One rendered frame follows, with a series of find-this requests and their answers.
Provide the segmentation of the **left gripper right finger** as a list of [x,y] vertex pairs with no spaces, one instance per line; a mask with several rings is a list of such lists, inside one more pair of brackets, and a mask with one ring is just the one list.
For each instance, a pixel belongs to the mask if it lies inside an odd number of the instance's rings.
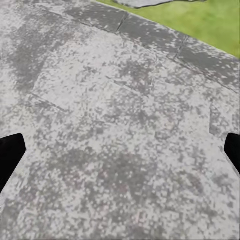
[[224,151],[240,172],[240,134],[231,132],[227,135]]

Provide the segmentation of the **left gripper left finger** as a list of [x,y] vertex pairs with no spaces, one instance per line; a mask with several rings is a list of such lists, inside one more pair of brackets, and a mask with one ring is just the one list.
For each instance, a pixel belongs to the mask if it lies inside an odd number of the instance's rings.
[[0,193],[26,153],[21,133],[0,138]]

